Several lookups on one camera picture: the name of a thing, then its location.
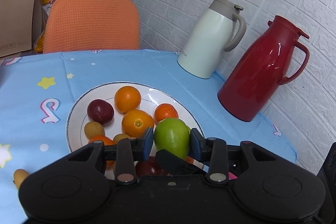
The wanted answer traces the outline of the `longan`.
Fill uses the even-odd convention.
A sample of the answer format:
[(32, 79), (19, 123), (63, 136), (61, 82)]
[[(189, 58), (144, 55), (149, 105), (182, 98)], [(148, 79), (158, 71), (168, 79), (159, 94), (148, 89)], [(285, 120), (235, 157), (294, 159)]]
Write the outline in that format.
[(124, 133), (120, 133), (120, 134), (117, 134), (117, 135), (114, 136), (113, 142), (115, 144), (117, 144), (120, 140), (122, 140), (122, 139), (129, 139), (129, 138), (131, 138), (131, 136), (129, 136), (127, 134), (124, 134)]
[(88, 122), (84, 126), (84, 133), (88, 139), (92, 139), (96, 136), (105, 136), (105, 129), (98, 122)]
[(17, 169), (13, 174), (13, 183), (16, 188), (19, 189), (22, 182), (29, 176), (30, 174), (24, 169)]

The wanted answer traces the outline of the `dark red plum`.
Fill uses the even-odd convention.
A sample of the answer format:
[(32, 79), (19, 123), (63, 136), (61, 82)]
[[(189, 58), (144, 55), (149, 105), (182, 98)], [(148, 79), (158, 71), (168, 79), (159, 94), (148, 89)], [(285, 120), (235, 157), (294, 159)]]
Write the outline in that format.
[(138, 161), (135, 165), (138, 178), (142, 176), (167, 176), (168, 173), (157, 163), (155, 157), (150, 156), (147, 161)]
[(96, 99), (89, 103), (87, 114), (92, 121), (105, 126), (113, 120), (114, 108), (105, 100)]

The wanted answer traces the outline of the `large orange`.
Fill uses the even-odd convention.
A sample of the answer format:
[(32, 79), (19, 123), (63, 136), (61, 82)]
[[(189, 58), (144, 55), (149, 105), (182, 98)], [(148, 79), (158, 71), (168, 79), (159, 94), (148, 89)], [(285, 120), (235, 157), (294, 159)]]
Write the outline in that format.
[(122, 113), (126, 114), (130, 110), (138, 108), (141, 103), (140, 92), (132, 86), (124, 86), (116, 91), (114, 96), (114, 105), (116, 109)]
[(123, 133), (140, 138), (148, 128), (154, 128), (154, 119), (147, 112), (134, 109), (123, 116), (121, 127)]

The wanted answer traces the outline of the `large green apple front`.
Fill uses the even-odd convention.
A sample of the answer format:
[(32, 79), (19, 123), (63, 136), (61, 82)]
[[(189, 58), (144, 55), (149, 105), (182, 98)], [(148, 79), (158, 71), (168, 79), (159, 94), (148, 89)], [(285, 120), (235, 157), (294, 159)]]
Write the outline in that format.
[(154, 130), (154, 144), (157, 151), (165, 149), (185, 160), (190, 149), (190, 128), (178, 118), (166, 118)]

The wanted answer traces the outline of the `white ceramic plate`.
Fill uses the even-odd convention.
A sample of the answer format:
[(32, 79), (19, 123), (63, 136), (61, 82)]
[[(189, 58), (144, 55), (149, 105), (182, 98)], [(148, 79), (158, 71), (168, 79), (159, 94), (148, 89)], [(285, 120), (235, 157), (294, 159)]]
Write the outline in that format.
[(200, 130), (193, 115), (168, 94), (135, 83), (108, 83), (77, 99), (67, 119), (67, 141), (71, 152), (95, 141), (105, 145), (121, 139), (139, 139), (153, 130), (150, 156), (167, 149), (188, 162), (191, 129)]

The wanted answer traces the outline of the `white thermos jug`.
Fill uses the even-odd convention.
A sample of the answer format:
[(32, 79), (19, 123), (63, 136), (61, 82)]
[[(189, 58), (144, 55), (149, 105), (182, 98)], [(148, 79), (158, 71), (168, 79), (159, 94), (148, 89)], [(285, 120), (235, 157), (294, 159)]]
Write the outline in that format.
[(214, 0), (194, 26), (178, 64), (196, 77), (210, 78), (222, 52), (235, 49), (245, 35), (247, 23), (240, 15), (243, 10), (228, 0)]

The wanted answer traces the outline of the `blue cartoon tablecloth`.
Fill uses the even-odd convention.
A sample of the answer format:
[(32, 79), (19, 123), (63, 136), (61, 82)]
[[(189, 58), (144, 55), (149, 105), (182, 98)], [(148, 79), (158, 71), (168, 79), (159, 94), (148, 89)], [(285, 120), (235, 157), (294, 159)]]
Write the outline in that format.
[(22, 223), (26, 215), (13, 183), (17, 169), (33, 173), (69, 153), (66, 120), (86, 91), (109, 82), (133, 82), (159, 89), (181, 102), (206, 136), (238, 145), (250, 140), (291, 161), (290, 141), (264, 115), (244, 123), (219, 103), (224, 79), (194, 77), (173, 52), (84, 51), (11, 58), (1, 62), (1, 223)]

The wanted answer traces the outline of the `red thermos jug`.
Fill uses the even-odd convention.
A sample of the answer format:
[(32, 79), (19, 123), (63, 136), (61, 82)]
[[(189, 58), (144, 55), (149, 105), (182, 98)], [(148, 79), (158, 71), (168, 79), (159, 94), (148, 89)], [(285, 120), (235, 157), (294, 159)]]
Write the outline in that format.
[[(310, 52), (298, 40), (310, 36), (292, 22), (276, 15), (268, 29), (241, 57), (218, 92), (221, 105), (235, 118), (250, 122), (281, 85), (295, 80), (306, 68)], [(295, 48), (305, 53), (301, 66), (286, 76)]]

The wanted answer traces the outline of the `brown cardboard box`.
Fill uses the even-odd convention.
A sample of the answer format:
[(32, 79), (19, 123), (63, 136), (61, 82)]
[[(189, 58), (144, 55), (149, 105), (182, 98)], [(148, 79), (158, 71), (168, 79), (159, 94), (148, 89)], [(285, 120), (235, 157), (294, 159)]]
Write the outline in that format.
[(1, 0), (1, 57), (31, 50), (41, 33), (39, 0)]

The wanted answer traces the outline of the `orange chair near wall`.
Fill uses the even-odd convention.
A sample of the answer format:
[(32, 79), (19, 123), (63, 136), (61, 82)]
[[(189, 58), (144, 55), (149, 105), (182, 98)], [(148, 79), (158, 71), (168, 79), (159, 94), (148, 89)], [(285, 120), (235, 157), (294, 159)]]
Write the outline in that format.
[(79, 0), (76, 7), (81, 19), (71, 51), (139, 49), (140, 20), (131, 0)]

